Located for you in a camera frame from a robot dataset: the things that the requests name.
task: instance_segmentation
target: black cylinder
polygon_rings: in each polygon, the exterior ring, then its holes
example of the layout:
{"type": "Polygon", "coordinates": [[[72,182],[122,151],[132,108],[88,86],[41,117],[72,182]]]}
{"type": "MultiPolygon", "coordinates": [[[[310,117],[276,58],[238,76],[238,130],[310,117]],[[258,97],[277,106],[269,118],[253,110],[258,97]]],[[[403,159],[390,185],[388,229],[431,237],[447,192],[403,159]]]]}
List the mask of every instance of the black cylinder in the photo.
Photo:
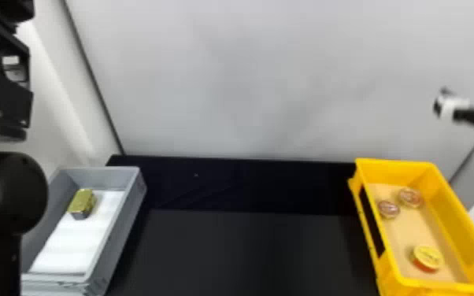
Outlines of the black cylinder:
{"type": "Polygon", "coordinates": [[[0,153],[0,234],[21,235],[41,219],[48,195],[46,177],[25,154],[0,153]]]}

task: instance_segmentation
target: white backdrop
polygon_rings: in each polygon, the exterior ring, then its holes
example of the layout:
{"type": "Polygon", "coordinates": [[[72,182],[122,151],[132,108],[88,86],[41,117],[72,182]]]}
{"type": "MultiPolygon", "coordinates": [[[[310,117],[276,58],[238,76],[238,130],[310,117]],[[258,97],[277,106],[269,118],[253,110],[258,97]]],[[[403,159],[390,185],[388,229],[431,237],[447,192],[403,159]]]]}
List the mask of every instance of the white backdrop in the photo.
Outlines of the white backdrop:
{"type": "Polygon", "coordinates": [[[434,161],[474,130],[474,0],[68,0],[129,154],[434,161]]]}

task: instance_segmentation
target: black metal bracket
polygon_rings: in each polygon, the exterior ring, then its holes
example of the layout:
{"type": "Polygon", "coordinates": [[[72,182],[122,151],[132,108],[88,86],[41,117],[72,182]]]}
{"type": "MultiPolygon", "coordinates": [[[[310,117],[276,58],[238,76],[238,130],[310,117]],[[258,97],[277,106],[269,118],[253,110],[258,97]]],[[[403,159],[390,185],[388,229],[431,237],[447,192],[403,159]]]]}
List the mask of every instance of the black metal bracket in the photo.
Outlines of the black metal bracket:
{"type": "Polygon", "coordinates": [[[31,121],[29,49],[14,34],[16,23],[33,17],[32,7],[0,2],[0,141],[24,141],[31,121]]]}

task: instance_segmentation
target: black table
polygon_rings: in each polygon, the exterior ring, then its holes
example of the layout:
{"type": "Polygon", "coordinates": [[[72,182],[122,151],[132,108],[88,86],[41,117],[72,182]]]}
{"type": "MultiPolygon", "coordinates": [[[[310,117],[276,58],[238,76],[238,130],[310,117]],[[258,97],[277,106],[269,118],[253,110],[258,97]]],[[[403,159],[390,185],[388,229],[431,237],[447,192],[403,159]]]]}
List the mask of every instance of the black table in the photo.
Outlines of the black table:
{"type": "Polygon", "coordinates": [[[110,296],[378,295],[353,164],[111,157],[147,194],[110,296]]]}

